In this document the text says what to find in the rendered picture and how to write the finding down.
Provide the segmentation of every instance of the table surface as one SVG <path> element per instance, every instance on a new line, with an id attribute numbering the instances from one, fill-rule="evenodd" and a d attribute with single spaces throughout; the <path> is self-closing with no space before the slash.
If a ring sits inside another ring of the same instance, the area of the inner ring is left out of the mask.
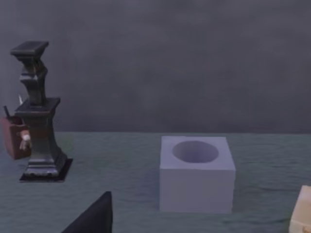
<path id="1" fill-rule="evenodd" d="M 19 183 L 27 158 L 0 154 L 0 232 L 61 233 L 112 191 L 114 233 L 287 233 L 302 185 L 311 185 L 311 136 L 226 136 L 237 169 L 230 215 L 158 210 L 160 133 L 57 133 L 73 164 L 64 183 Z"/>

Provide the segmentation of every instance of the circular hole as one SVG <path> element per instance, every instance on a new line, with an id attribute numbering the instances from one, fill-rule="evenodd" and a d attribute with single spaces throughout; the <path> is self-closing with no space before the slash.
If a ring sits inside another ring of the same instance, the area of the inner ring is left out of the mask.
<path id="1" fill-rule="evenodd" d="M 174 146 L 173 154 L 186 163 L 209 163 L 218 157 L 218 150 L 200 141 L 181 142 Z"/>

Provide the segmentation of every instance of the box with round hole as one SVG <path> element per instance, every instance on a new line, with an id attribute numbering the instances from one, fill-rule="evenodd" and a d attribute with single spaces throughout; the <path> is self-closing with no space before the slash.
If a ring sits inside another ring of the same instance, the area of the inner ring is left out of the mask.
<path id="1" fill-rule="evenodd" d="M 225 137 L 163 136 L 160 211 L 231 213 L 235 173 Z"/>

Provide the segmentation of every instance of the dark stone pillar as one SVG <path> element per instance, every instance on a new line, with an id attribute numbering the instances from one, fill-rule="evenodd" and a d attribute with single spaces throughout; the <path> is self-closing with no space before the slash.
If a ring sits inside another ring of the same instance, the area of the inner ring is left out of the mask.
<path id="1" fill-rule="evenodd" d="M 46 98 L 47 68 L 40 60 L 48 42 L 25 42 L 11 50 L 24 64 L 20 81 L 29 98 L 20 105 L 15 116 L 29 127 L 32 154 L 21 181 L 63 181 L 71 160 L 58 147 L 53 130 L 53 117 L 60 98 Z"/>

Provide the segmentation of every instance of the dark gray backdrop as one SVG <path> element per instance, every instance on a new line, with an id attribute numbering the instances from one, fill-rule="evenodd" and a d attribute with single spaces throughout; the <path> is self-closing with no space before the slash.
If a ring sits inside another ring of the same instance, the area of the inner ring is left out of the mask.
<path id="1" fill-rule="evenodd" d="M 58 131 L 311 132 L 309 0 L 3 0 L 1 101 L 49 40 Z"/>

